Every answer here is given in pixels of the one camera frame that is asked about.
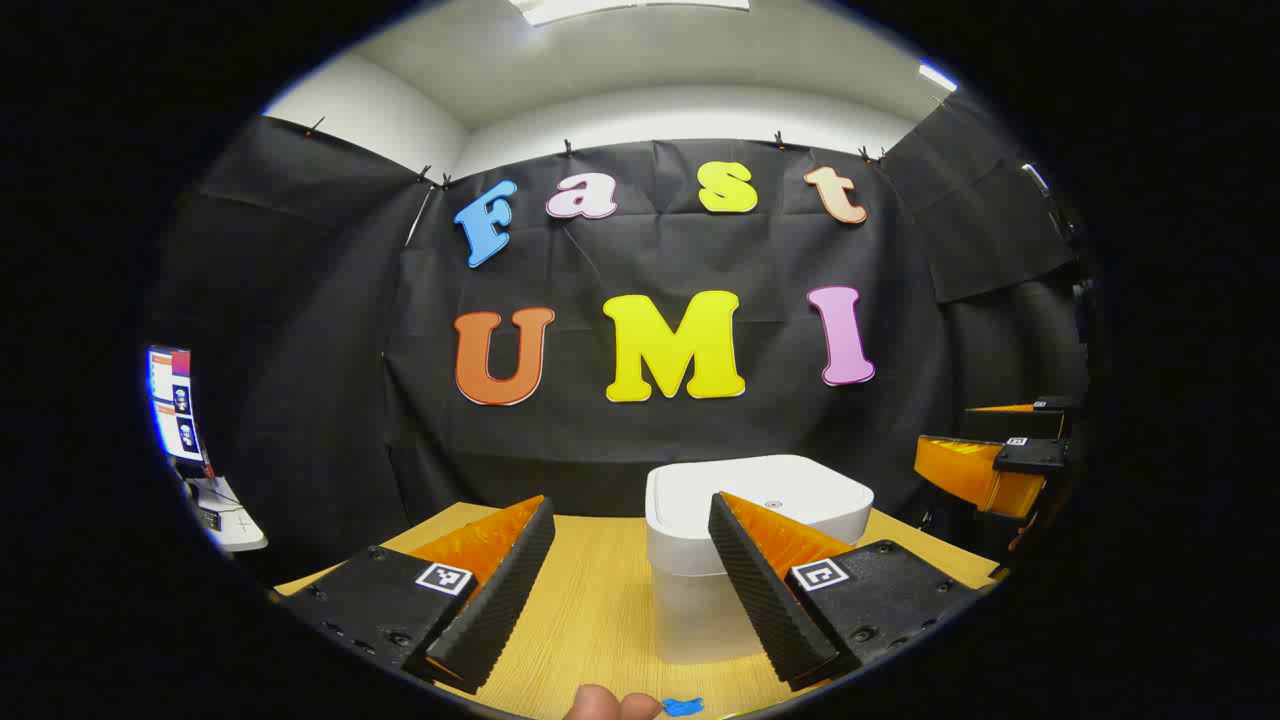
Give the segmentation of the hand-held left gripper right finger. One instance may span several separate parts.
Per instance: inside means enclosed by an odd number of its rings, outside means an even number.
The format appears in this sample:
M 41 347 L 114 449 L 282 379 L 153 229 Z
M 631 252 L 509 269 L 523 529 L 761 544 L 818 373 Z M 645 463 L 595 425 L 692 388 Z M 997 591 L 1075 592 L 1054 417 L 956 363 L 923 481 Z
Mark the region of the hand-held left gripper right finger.
M 892 539 L 854 547 L 727 492 L 712 497 L 708 532 L 792 691 L 881 664 L 983 596 Z

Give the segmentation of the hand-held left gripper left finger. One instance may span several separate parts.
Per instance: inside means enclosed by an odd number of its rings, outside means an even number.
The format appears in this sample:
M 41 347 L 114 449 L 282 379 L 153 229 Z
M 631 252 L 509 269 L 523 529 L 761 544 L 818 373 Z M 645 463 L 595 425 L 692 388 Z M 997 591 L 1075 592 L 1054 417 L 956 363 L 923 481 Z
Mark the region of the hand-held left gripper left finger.
M 509 642 L 554 538 L 553 503 L 534 496 L 410 552 L 370 546 L 282 603 L 384 669 L 472 694 Z

